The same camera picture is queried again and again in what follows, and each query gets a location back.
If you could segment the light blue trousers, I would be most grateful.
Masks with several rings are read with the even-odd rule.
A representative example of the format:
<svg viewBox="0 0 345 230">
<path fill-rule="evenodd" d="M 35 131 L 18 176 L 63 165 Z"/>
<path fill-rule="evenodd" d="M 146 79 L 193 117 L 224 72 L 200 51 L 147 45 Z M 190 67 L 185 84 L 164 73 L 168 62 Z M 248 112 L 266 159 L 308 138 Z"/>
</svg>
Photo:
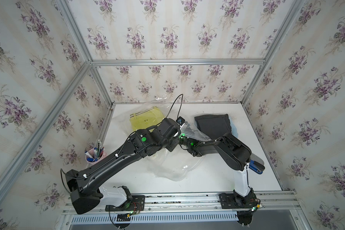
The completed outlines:
<svg viewBox="0 0 345 230">
<path fill-rule="evenodd" d="M 235 124 L 234 124 L 234 119 L 233 119 L 232 116 L 229 116 L 229 121 L 230 121 L 230 126 L 231 126 L 231 129 L 232 129 L 232 134 L 233 134 L 235 137 L 238 137 L 237 127 L 236 127 Z"/>
</svg>

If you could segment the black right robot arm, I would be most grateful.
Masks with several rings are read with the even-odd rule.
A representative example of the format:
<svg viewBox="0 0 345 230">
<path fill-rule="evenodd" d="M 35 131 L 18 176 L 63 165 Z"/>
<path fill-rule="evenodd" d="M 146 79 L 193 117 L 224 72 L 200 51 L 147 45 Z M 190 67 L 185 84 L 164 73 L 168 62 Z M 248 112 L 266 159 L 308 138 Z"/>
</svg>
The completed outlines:
<svg viewBox="0 0 345 230">
<path fill-rule="evenodd" d="M 234 170 L 233 192 L 219 195 L 223 209 L 251 209 L 255 211 L 260 207 L 261 201 L 249 185 L 248 169 L 252 152 L 245 144 L 230 133 L 209 141 L 196 140 L 182 134 L 179 140 L 179 144 L 185 146 L 186 151 L 192 156 L 202 157 L 217 153 Z"/>
</svg>

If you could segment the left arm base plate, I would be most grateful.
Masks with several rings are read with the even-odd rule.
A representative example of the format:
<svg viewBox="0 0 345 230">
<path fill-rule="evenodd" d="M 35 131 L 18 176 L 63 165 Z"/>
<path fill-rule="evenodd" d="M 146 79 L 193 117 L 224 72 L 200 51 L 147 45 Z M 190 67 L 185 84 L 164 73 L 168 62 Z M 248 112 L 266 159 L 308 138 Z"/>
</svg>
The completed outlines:
<svg viewBox="0 0 345 230">
<path fill-rule="evenodd" d="M 145 195 L 133 195 L 132 199 L 128 199 L 121 206 L 116 207 L 112 205 L 106 205 L 106 212 L 116 212 L 116 211 L 143 211 L 145 205 Z"/>
</svg>

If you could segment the clear plastic vacuum bag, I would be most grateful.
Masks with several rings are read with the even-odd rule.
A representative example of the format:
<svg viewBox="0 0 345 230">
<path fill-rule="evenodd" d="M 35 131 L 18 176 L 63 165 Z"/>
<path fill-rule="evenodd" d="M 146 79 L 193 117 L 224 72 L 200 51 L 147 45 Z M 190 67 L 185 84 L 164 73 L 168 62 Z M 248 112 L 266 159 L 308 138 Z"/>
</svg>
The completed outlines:
<svg viewBox="0 0 345 230">
<path fill-rule="evenodd" d="M 163 119 L 172 118 L 171 108 L 172 106 L 162 99 L 148 102 L 124 113 L 120 117 L 120 124 L 125 126 L 125 132 L 160 126 Z M 201 155 L 191 152 L 195 143 L 210 141 L 191 120 L 182 120 L 178 124 L 180 131 L 174 133 L 175 137 L 168 140 L 168 145 L 148 157 L 148 170 L 156 177 L 172 181 L 183 180 L 188 172 L 194 170 L 201 162 Z"/>
</svg>

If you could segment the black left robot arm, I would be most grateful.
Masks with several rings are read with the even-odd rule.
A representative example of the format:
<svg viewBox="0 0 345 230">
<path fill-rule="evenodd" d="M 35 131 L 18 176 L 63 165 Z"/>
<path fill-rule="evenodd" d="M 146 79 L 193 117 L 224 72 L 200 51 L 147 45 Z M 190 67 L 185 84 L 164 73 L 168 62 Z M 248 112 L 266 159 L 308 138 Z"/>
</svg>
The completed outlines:
<svg viewBox="0 0 345 230">
<path fill-rule="evenodd" d="M 138 129 L 112 154 L 84 170 L 65 173 L 72 205 L 77 214 L 85 214 L 97 207 L 102 198 L 101 186 L 112 176 L 130 164 L 161 149 L 173 151 L 179 143 L 180 125 L 165 118 L 156 126 Z"/>
</svg>

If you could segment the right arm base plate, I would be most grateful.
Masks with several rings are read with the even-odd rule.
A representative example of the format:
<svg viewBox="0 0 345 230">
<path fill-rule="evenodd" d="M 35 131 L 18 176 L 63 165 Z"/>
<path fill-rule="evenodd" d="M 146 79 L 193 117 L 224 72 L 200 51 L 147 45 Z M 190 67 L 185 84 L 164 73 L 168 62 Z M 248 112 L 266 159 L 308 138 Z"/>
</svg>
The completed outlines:
<svg viewBox="0 0 345 230">
<path fill-rule="evenodd" d="M 241 196 L 236 192 L 221 193 L 219 201 L 222 209 L 253 209 L 260 208 L 261 201 L 251 191 L 247 196 Z"/>
</svg>

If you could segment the dark grey trousers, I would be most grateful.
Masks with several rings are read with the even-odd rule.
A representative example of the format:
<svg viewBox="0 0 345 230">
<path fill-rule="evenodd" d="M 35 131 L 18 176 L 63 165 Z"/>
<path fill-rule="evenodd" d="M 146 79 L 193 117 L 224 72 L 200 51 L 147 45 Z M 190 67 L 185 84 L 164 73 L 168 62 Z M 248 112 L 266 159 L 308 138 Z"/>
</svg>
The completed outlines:
<svg viewBox="0 0 345 230">
<path fill-rule="evenodd" d="M 194 118 L 198 130 L 206 134 L 212 140 L 218 139 L 227 133 L 232 133 L 232 127 L 228 114 L 201 115 Z"/>
</svg>

